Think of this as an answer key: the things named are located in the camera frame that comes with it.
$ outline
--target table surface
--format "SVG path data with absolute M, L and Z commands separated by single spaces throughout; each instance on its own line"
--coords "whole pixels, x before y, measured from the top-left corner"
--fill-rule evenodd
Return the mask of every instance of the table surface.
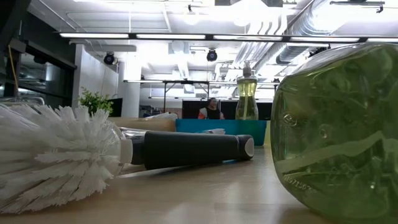
M 330 223 L 283 188 L 266 147 L 257 147 L 251 161 L 137 172 L 109 184 L 101 195 L 37 213 L 0 215 L 0 223 Z

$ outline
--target dish soap bottle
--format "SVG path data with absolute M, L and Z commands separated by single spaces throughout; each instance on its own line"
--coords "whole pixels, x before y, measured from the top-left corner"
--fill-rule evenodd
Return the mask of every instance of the dish soap bottle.
M 236 82 L 238 83 L 239 101 L 236 107 L 235 119 L 259 119 L 259 110 L 254 97 L 257 78 L 251 74 L 250 62 L 244 63 L 243 76 L 239 77 Z

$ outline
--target ceiling light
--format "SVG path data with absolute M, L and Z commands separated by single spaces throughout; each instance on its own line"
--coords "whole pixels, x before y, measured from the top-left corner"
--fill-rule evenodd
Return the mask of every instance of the ceiling light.
M 166 98 L 166 99 L 176 99 L 176 97 L 169 97 L 169 96 L 166 96 L 166 97 L 163 97 L 163 96 L 150 96 L 150 97 L 148 97 L 148 99 L 164 99 L 164 98 Z
M 170 96 L 150 96 L 148 99 L 172 99 L 172 100 L 207 100 L 207 98 L 200 98 L 200 97 L 170 97 Z
M 204 40 L 200 34 L 137 34 L 138 39 Z
M 329 47 L 329 44 L 316 43 L 286 43 L 288 47 Z
M 81 38 L 81 39 L 128 39 L 129 34 L 107 34 L 107 33 L 61 33 L 64 38 Z
M 367 42 L 398 43 L 398 38 L 369 38 Z
M 329 42 L 329 43 L 355 43 L 359 38 L 354 37 L 291 37 L 290 41 L 297 42 Z
M 128 83 L 163 83 L 162 80 L 125 80 Z
M 215 40 L 266 40 L 281 41 L 282 37 L 272 37 L 272 36 L 257 36 L 257 35 L 214 35 Z

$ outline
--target white bristles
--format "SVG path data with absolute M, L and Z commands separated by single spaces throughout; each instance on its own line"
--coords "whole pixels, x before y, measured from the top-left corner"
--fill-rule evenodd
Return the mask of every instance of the white bristles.
M 101 193 L 119 164 L 108 112 L 0 105 L 0 213 L 38 211 Z

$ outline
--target woman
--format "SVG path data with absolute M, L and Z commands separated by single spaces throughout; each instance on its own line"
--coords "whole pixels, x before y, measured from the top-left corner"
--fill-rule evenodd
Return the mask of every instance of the woman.
M 207 107 L 199 110 L 198 119 L 225 119 L 222 112 L 217 109 L 217 104 L 216 98 L 211 98 Z

